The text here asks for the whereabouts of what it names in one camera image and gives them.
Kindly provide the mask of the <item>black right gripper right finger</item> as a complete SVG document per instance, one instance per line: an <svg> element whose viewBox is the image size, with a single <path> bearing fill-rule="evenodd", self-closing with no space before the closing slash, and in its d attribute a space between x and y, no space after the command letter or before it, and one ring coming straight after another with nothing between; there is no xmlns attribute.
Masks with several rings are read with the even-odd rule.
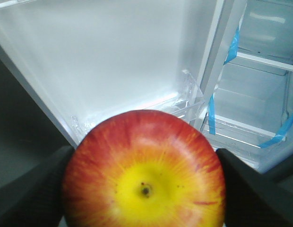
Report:
<svg viewBox="0 0 293 227"><path fill-rule="evenodd" d="M219 148L226 185L228 227L293 227L293 194Z"/></svg>

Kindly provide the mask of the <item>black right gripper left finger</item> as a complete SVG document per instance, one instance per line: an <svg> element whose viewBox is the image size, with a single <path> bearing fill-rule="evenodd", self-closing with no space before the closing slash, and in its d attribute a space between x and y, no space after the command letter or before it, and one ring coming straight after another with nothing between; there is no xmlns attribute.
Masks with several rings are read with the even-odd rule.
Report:
<svg viewBox="0 0 293 227"><path fill-rule="evenodd" d="M63 146L0 188L0 227L57 227L63 217L61 185L74 153Z"/></svg>

